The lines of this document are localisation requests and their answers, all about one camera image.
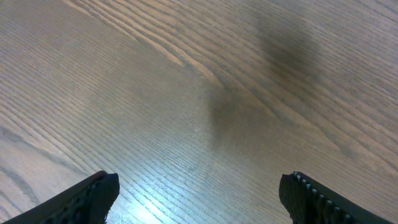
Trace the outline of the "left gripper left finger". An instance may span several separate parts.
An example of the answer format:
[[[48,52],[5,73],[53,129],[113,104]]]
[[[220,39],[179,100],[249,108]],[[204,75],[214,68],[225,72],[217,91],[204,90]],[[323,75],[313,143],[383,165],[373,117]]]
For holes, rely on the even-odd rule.
[[[118,174],[101,170],[4,224],[105,224],[119,191]]]

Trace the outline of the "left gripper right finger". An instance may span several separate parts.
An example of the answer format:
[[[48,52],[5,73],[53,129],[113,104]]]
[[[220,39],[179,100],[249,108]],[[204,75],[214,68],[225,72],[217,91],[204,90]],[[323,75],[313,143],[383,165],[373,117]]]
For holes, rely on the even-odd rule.
[[[279,198],[294,224],[392,224],[298,171],[282,175]]]

